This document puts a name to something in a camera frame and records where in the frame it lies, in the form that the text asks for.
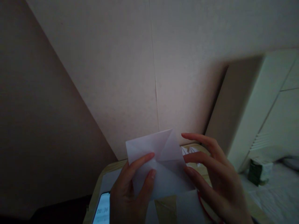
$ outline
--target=red string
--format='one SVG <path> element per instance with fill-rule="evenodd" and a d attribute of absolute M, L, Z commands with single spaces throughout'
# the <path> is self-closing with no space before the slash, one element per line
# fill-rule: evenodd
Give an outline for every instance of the red string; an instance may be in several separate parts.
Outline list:
<path fill-rule="evenodd" d="M 217 223 L 211 216 L 210 214 L 206 211 L 205 207 L 203 206 L 203 203 L 202 203 L 202 199 L 201 199 L 201 196 L 200 196 L 200 192 L 197 191 L 197 194 L 198 194 L 198 199 L 199 199 L 199 202 L 200 202 L 200 205 L 202 206 L 202 209 L 203 211 L 205 212 L 205 214 L 208 216 L 208 218 L 212 221 L 212 223 Z"/>

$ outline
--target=smartphone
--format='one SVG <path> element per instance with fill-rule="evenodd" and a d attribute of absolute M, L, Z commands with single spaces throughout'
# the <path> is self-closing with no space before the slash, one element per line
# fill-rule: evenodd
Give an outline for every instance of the smartphone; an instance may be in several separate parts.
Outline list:
<path fill-rule="evenodd" d="M 109 224 L 110 216 L 110 192 L 102 193 L 97 204 L 97 210 L 93 218 L 93 224 Z"/>

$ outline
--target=beige wall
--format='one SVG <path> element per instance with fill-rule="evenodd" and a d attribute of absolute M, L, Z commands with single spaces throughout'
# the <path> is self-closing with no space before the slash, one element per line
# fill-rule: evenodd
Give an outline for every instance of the beige wall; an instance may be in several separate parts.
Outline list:
<path fill-rule="evenodd" d="M 29 218 L 92 194 L 116 157 L 26 2 L 0 17 L 0 214 Z"/>
<path fill-rule="evenodd" d="M 118 159 L 129 139 L 203 133 L 231 61 L 299 46 L 297 0 L 27 2 Z"/>

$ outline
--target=cabinet door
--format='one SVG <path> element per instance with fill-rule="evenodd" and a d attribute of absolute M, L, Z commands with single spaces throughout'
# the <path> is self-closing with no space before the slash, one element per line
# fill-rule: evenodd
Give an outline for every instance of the cabinet door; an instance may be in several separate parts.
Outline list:
<path fill-rule="evenodd" d="M 297 57 L 281 90 L 299 88 L 299 57 Z"/>
<path fill-rule="evenodd" d="M 272 160 L 299 155 L 299 89 L 279 93 L 258 136 L 256 145 L 266 142 L 267 147 L 258 148 L 254 154 L 266 155 Z"/>

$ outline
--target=white cabinet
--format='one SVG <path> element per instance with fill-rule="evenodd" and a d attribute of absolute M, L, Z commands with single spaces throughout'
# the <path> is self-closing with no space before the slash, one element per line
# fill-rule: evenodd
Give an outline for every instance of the white cabinet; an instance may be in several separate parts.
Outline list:
<path fill-rule="evenodd" d="M 296 150 L 299 93 L 297 89 L 280 91 L 287 79 L 296 80 L 292 74 L 299 71 L 297 58 L 298 51 L 291 49 L 230 64 L 206 135 L 218 141 L 237 171 L 244 168 L 250 150 L 257 153 L 280 145 Z"/>
<path fill-rule="evenodd" d="M 289 90 L 299 88 L 299 58 L 294 62 L 293 67 L 281 90 Z"/>

